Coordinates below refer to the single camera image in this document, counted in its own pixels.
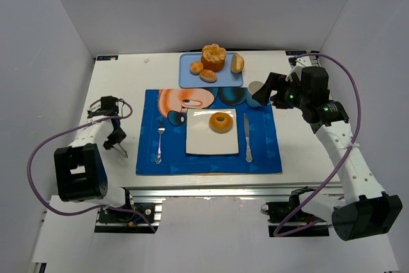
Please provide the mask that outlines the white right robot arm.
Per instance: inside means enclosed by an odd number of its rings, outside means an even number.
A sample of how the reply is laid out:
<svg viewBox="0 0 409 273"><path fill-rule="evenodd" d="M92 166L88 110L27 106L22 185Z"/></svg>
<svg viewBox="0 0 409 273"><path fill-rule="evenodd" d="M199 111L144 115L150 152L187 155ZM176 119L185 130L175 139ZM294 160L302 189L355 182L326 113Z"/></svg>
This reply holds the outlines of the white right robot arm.
<svg viewBox="0 0 409 273"><path fill-rule="evenodd" d="M342 103L330 97L329 74L323 67L308 66L306 57L290 57L290 73L270 73L252 98L261 105L300 110L334 170L319 187L291 193L289 213L273 236L287 237L320 221L333 227L343 241L386 234L401 212L402 202L399 196L386 193L363 158L356 142L361 122L351 127Z"/></svg>

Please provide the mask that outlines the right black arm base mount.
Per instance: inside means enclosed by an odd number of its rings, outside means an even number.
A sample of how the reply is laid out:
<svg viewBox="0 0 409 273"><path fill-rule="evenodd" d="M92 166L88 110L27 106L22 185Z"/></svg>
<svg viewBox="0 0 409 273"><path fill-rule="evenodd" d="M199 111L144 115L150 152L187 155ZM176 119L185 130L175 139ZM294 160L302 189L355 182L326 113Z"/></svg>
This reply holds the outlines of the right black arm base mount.
<svg viewBox="0 0 409 273"><path fill-rule="evenodd" d="M300 204L299 195L312 192L314 189L303 187L292 191L288 201L273 201L261 205L262 214L268 216L268 234L274 237L274 231L281 221ZM280 233L296 230L287 237L328 237L329 226L314 215L298 211L281 229Z"/></svg>

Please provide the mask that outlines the ring donut bread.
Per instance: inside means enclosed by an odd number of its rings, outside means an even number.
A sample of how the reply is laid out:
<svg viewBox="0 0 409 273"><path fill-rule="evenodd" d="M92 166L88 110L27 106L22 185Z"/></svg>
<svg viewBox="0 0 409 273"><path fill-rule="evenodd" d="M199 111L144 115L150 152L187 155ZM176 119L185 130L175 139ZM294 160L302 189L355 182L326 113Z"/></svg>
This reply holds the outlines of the ring donut bread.
<svg viewBox="0 0 409 273"><path fill-rule="evenodd" d="M218 133L225 133L233 126L233 119L228 113L213 113L209 119L209 126Z"/></svg>

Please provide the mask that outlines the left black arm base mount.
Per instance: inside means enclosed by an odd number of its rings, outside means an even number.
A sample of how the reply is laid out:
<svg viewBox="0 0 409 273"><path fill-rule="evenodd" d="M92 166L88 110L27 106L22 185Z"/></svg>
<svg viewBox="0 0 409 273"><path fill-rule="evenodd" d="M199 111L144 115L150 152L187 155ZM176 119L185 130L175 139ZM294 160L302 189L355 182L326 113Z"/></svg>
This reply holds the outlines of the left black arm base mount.
<svg viewBox="0 0 409 273"><path fill-rule="evenodd" d="M164 198L134 198L135 210L144 216L157 230L162 214ZM99 210L94 227L95 233L154 234L148 223L137 214L111 209Z"/></svg>

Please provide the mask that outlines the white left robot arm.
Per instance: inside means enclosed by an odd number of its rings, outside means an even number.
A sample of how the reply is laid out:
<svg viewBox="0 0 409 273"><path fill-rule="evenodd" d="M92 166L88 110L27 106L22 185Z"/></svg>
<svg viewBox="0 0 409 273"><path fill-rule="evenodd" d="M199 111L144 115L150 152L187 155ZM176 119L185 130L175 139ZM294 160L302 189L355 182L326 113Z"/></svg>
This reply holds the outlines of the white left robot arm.
<svg viewBox="0 0 409 273"><path fill-rule="evenodd" d="M65 202L89 201L97 205L133 210L126 188L109 182L101 153L114 150L122 157L128 153L121 143L127 137L121 128L125 101L113 96L101 97L91 104L87 127L79 129L75 139L54 152L58 195Z"/></svg>

